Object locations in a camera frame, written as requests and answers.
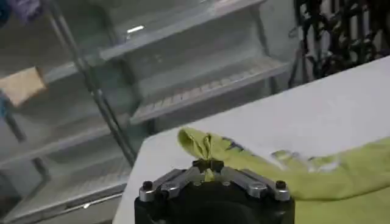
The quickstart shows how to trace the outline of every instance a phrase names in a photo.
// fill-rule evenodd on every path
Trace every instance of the yellow-green cloth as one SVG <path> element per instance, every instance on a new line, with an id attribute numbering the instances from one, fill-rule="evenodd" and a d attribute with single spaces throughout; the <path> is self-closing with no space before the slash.
<path id="1" fill-rule="evenodd" d="M 274 153 L 288 168 L 281 170 L 230 139 L 192 128 L 179 132 L 179 142 L 196 158 L 286 181 L 297 202 L 297 224 L 390 223 L 390 138 L 309 160 L 313 167 L 337 163 L 327 172 L 310 172 L 301 159 L 285 156 L 286 151 Z"/>

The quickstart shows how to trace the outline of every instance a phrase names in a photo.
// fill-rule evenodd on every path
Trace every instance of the purple object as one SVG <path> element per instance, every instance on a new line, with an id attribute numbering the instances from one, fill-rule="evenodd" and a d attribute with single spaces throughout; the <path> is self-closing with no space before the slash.
<path id="1" fill-rule="evenodd" d="M 7 0 L 14 11 L 25 23 L 34 20 L 42 13 L 40 0 Z"/>

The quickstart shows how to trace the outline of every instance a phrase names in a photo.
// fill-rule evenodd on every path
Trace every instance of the white table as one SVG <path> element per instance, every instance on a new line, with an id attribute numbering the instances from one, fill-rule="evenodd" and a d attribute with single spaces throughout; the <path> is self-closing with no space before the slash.
<path id="1" fill-rule="evenodd" d="M 390 136 L 390 57 L 186 126 L 248 143 L 260 155 L 274 149 L 327 155 Z M 143 181 L 190 166 L 193 158 L 177 142 L 179 129 L 144 141 L 114 224 L 134 222 Z"/>

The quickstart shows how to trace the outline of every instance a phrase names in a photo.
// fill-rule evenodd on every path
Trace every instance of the blue object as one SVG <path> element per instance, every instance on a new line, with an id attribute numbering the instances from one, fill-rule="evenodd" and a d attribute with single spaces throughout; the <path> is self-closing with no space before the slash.
<path id="1" fill-rule="evenodd" d="M 7 115 L 8 99 L 3 93 L 0 93 L 0 118 L 5 118 Z"/>
<path id="2" fill-rule="evenodd" d="M 11 15 L 11 7 L 6 0 L 0 0 L 0 28 L 6 24 Z"/>
<path id="3" fill-rule="evenodd" d="M 40 0 L 0 0 L 7 1 L 11 10 L 25 23 L 33 21 L 42 14 Z"/>

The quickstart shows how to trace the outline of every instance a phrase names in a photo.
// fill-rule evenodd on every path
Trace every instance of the cloth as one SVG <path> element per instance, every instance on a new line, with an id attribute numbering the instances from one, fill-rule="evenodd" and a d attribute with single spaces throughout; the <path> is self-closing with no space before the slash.
<path id="1" fill-rule="evenodd" d="M 390 219 L 390 138 L 337 155 L 307 158 L 273 153 L 285 169 L 254 155 L 237 142 L 192 128 L 179 132 L 181 146 L 202 159 L 221 160 L 287 182 L 296 200 L 296 223 L 388 223 Z M 207 180 L 212 179 L 208 171 Z"/>
<path id="2" fill-rule="evenodd" d="M 40 0 L 7 0 L 12 10 L 25 23 L 33 21 L 42 14 L 43 8 Z"/>

